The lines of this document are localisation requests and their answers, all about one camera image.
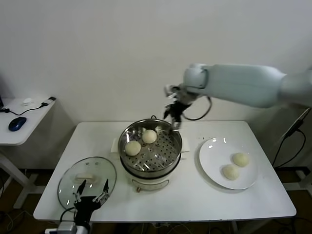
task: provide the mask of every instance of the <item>white table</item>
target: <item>white table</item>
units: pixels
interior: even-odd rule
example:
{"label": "white table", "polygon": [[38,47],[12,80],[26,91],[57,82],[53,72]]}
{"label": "white table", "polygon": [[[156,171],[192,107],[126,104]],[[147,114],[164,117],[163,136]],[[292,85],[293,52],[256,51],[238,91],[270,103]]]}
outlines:
{"label": "white table", "polygon": [[[4,103],[4,108],[10,108],[11,111],[19,114],[25,110],[39,107],[45,100],[46,98],[33,99],[32,103],[28,106],[23,106],[23,98],[4,98],[2,101]],[[52,102],[48,106],[44,106],[38,110],[29,111],[22,115],[27,118],[27,121],[16,132],[9,131],[8,126],[9,123],[18,116],[13,113],[0,113],[0,146],[22,145],[29,138],[54,103],[55,102]],[[33,183],[38,175],[33,174],[30,178],[27,178],[3,153],[0,153],[0,167],[10,175],[10,178],[5,182],[1,189],[5,190],[12,179],[15,179],[23,186],[23,190],[14,204],[15,209],[22,207],[28,194],[42,194],[44,191],[45,186],[35,186]]]}
{"label": "white table", "polygon": [[[188,222],[247,220],[288,217],[296,209],[277,177],[269,160],[246,122],[183,122],[190,151],[185,153],[170,185],[159,191],[137,193],[128,183],[125,171],[110,153],[115,137],[130,122],[80,123],[69,141],[54,173],[35,209],[39,220],[57,221],[64,209],[58,197],[58,183],[75,162],[93,156],[110,159],[117,171],[117,182],[111,197],[92,215],[92,222]],[[257,156],[257,182],[243,191],[221,188],[199,170],[200,145],[210,137],[226,137],[244,144],[246,151]],[[65,220],[72,220],[67,213]]]}

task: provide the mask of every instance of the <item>computer mouse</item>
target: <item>computer mouse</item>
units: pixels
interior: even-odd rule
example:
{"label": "computer mouse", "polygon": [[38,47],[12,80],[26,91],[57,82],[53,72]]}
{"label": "computer mouse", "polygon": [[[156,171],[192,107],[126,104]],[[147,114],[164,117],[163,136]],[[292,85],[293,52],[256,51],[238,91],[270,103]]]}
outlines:
{"label": "computer mouse", "polygon": [[26,122],[27,118],[25,117],[18,117],[15,118],[14,120],[12,120],[9,124],[9,130],[12,132],[15,132],[17,130],[19,130],[24,123]]}

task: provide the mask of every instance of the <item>pot lid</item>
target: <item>pot lid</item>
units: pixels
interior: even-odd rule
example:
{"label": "pot lid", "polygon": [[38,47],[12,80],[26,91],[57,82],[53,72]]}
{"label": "pot lid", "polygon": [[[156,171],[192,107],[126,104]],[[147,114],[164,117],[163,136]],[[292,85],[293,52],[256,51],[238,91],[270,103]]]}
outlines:
{"label": "pot lid", "polygon": [[80,196],[98,196],[105,184],[108,184],[108,194],[111,194],[116,178],[115,167],[109,160],[103,157],[85,158],[64,173],[58,184],[58,200],[65,209],[74,207],[74,193],[83,183],[85,186]]}

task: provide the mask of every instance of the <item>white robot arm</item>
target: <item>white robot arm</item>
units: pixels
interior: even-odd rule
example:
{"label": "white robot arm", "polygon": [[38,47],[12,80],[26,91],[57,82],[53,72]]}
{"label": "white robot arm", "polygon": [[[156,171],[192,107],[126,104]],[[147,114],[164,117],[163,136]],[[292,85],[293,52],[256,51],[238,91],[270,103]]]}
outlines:
{"label": "white robot arm", "polygon": [[180,116],[201,96],[233,101],[252,107],[268,108],[278,102],[312,107],[312,71],[287,75],[276,68],[253,65],[192,64],[186,69],[183,83],[165,88],[168,97],[176,98],[167,106],[174,130]]}

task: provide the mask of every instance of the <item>wooden floor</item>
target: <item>wooden floor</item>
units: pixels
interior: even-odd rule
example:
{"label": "wooden floor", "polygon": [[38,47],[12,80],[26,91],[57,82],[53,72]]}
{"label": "wooden floor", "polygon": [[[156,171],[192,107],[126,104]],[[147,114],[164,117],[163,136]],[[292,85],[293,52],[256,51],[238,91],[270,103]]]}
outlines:
{"label": "wooden floor", "polygon": [[[298,178],[292,172],[280,172],[278,173],[283,182],[297,182]],[[7,175],[0,172],[3,179],[6,180]],[[51,172],[40,173],[36,184],[46,185],[51,176]],[[0,199],[0,211],[9,213],[12,218],[18,216],[22,210],[13,210],[13,204],[21,192],[22,187],[15,181],[12,181],[9,187],[3,193]],[[297,216],[312,220],[312,199],[305,191],[289,192],[289,195],[297,208]],[[23,210],[27,211],[30,215],[33,214],[35,207],[40,199],[40,195],[29,195],[23,206]],[[56,224],[37,221],[27,213],[21,214],[14,220],[14,230],[11,234],[42,234],[47,228],[54,228]],[[278,221],[284,223],[290,223],[290,219],[279,219]],[[0,214],[0,234],[7,233],[7,226],[10,223],[8,216]],[[242,226],[245,222],[238,222],[238,226]],[[304,220],[296,220],[294,222],[297,234],[312,234],[312,224]],[[193,234],[208,234],[209,226],[211,228],[210,234],[231,234],[232,229],[229,222],[201,222],[201,223],[185,223],[186,227]],[[120,224],[120,223],[103,223],[94,224],[92,228],[92,234],[173,234],[180,233],[186,234],[187,229],[183,225],[170,224],[169,227],[163,226],[161,228],[155,228],[152,224]],[[291,232],[284,231],[281,228],[289,228],[291,226],[283,226],[275,221],[270,221],[261,229],[254,232],[254,234],[291,234]]]}

